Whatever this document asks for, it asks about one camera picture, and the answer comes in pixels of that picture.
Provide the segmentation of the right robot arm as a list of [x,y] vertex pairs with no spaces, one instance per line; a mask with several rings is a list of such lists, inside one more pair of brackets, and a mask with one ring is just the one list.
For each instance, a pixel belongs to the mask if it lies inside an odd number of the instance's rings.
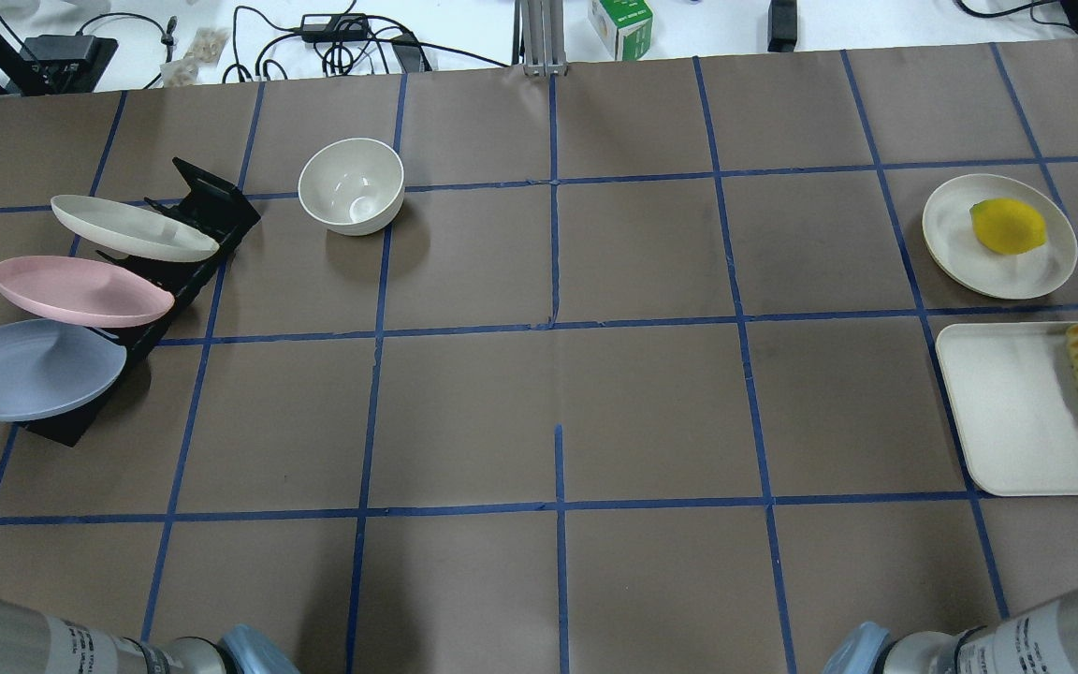
[[[1078,495],[1078,324],[952,325],[942,379],[969,472],[996,496]],[[861,623],[826,673],[1078,673],[1078,589],[1005,622],[894,639]]]

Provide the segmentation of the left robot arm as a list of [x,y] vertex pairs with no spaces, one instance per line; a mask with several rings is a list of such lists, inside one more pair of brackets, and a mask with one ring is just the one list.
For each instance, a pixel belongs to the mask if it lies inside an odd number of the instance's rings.
[[[34,319],[0,328],[0,419],[54,418],[97,401],[123,374],[124,347],[105,328],[153,324],[172,307],[67,310],[26,301]],[[177,638],[154,647],[0,600],[0,673],[292,673],[281,649],[247,624],[219,641]]]

